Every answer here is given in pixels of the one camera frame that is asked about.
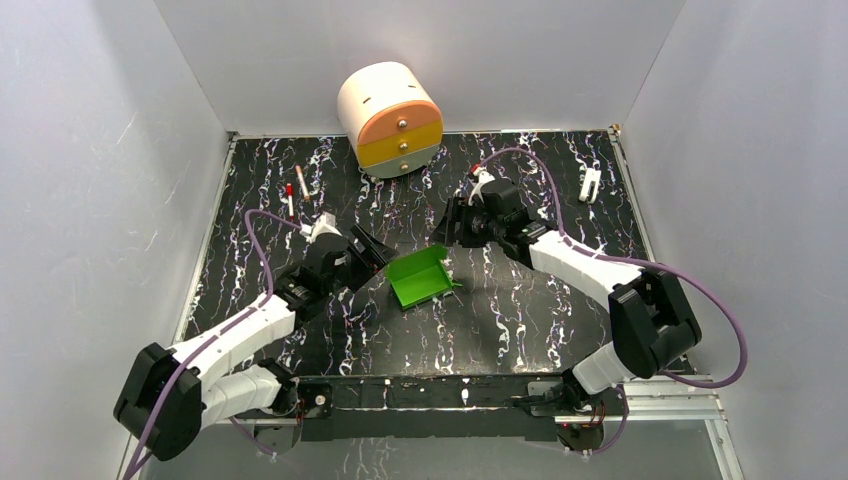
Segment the green paper box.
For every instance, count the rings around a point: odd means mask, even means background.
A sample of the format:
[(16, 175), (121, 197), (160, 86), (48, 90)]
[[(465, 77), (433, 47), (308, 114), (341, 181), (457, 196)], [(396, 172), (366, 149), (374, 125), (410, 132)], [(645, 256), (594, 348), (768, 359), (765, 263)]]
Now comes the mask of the green paper box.
[(402, 310), (450, 293), (460, 286), (446, 270), (444, 260), (447, 256), (448, 249), (436, 244), (389, 263), (385, 276)]

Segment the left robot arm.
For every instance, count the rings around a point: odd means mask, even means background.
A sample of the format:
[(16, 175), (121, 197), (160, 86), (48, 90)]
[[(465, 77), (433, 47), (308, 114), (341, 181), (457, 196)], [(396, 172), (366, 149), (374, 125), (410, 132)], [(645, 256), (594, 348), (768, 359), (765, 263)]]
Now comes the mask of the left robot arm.
[(175, 458), (205, 428), (250, 410), (294, 411), (295, 375), (273, 360), (237, 367), (325, 313), (339, 291), (357, 291), (398, 253), (351, 227), (307, 228), (305, 257), (280, 272), (271, 293), (189, 340), (151, 343), (136, 356), (113, 409), (115, 420), (160, 461)]

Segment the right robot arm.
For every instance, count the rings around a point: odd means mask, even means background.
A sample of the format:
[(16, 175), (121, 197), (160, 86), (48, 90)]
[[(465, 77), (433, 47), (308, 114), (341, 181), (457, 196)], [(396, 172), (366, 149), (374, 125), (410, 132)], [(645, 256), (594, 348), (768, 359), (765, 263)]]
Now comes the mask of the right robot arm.
[(464, 248), (495, 243), (509, 259), (564, 281), (606, 308), (610, 341), (564, 371), (561, 386), (552, 393), (531, 394), (515, 403), (527, 411), (553, 404), (590, 413), (605, 390), (634, 378), (652, 378), (702, 339), (675, 276), (630, 260), (608, 262), (578, 252), (530, 213), (509, 180), (478, 184), (470, 196), (452, 198), (430, 239)]

